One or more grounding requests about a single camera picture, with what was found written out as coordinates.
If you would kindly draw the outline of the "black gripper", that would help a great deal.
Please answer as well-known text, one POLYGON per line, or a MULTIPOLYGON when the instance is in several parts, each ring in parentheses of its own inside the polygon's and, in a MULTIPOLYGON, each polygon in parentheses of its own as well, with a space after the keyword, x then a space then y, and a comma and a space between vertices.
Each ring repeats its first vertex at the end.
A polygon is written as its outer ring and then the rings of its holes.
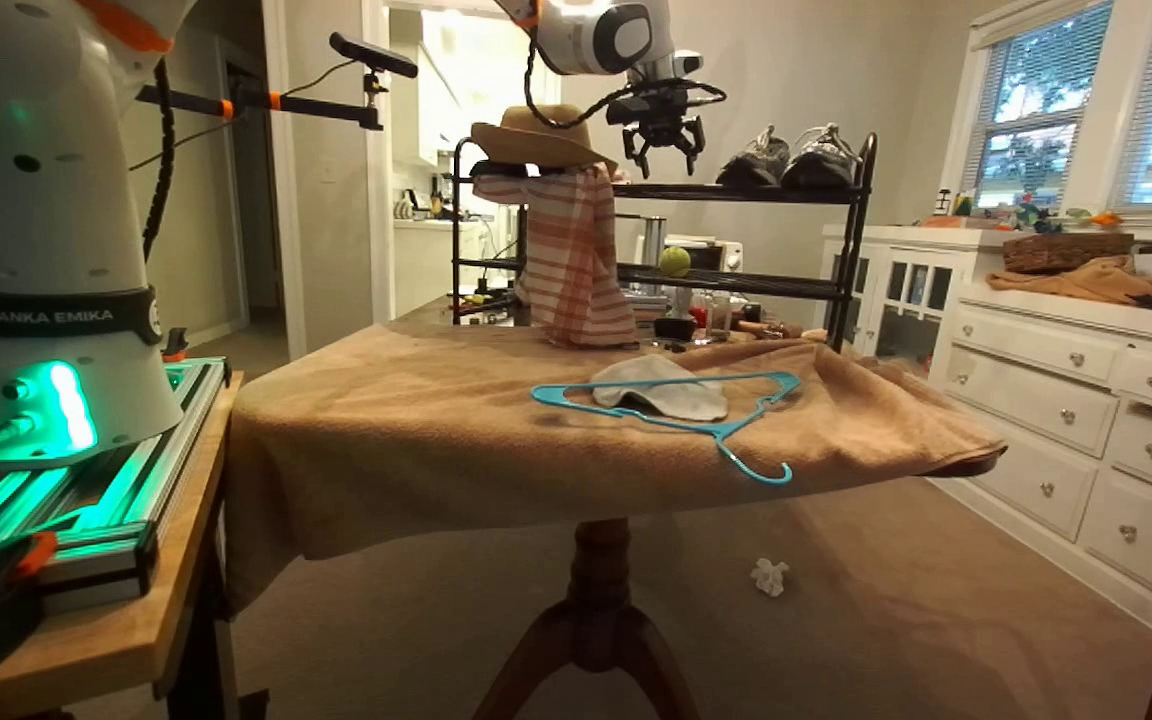
POLYGON ((699 107, 724 99, 714 84, 694 78, 699 68, 699 51, 639 61, 627 72, 627 86, 606 105, 603 118, 625 126, 625 160, 630 160, 644 178, 653 174, 646 149, 681 149, 687 154, 687 173, 694 173, 709 142, 699 107))

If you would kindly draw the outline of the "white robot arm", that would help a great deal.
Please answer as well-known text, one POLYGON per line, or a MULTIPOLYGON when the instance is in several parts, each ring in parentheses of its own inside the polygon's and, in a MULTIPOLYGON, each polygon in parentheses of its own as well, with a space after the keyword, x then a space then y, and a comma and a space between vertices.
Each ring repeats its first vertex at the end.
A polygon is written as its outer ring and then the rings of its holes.
MULTIPOLYGON (((646 149, 703 152, 692 107, 727 90, 694 78, 699 51, 673 41, 666 0, 495 0, 561 74, 625 74, 577 118, 528 113, 546 126, 578 126, 603 107, 625 126, 625 154, 646 173, 646 149)), ((125 107, 159 105, 159 173, 170 174, 170 107, 233 115, 302 113, 382 126, 373 105, 377 72, 417 74, 417 64, 327 35, 362 64, 362 105, 257 90, 204 99, 149 86, 170 51, 191 0, 0 0, 0 466, 75 465, 179 422, 170 399, 143 230, 125 149, 125 107)))

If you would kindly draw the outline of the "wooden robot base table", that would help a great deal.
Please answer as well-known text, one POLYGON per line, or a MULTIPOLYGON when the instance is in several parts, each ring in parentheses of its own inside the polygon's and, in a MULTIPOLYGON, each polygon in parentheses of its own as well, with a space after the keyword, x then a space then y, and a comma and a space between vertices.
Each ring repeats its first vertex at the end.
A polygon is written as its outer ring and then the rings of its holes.
POLYGON ((38 534, 36 587, 0 611, 0 720, 149 688, 166 720, 233 720, 217 548, 219 443, 239 378, 166 366, 170 432, 81 465, 0 471, 0 545, 38 534))

